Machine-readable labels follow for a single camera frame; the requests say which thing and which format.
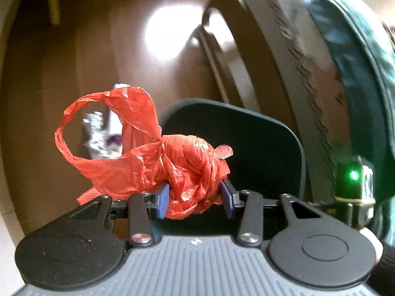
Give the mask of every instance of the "red plastic bag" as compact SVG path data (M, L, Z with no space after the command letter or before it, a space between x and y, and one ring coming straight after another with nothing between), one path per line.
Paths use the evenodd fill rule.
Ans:
M75 157L63 139L64 127L89 102L104 102L122 122L122 156L118 159ZM55 143L63 157L92 181L93 188L78 198L79 204L108 194L114 200L153 190L164 180L170 183L166 217L182 219L207 210L219 196L220 181L230 172L225 160L229 146L216 150L195 136L161 137L157 113L150 95L129 87L88 94L65 111L55 132Z

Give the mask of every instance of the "orange plastic bag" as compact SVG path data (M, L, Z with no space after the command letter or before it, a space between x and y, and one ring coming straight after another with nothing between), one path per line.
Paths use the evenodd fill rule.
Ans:
M63 139L64 127L89 102L104 102L122 122L122 156L118 159L75 157ZM216 150L195 136L161 137L157 113L150 95L142 88L120 88L88 94L71 104L55 132L63 157L92 181L93 188L78 198L79 204L108 194L114 200L151 191L164 180L170 183L166 217L182 219L208 209L219 196L220 181L230 172L225 160L229 146Z

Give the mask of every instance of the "yellow furniture leg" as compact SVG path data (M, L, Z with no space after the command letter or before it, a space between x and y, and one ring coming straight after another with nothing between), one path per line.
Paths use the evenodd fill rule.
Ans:
M59 0L48 0L49 5L49 16L53 25L60 23L60 7Z

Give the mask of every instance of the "black circular disc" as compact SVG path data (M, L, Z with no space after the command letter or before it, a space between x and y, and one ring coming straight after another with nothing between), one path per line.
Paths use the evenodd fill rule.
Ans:
M297 282L328 288L368 276L376 252L366 237L340 222L332 228L330 222L302 221L303 226L288 227L270 241L268 255L281 272Z
M25 237L15 262L25 282L50 290L86 286L121 262L124 244L94 221L68 219Z

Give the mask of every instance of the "green led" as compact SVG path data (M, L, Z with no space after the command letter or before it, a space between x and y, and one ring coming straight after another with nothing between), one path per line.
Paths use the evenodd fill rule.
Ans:
M355 170L351 171L350 172L350 178L352 180L357 181L359 179L359 173L357 171L355 171Z

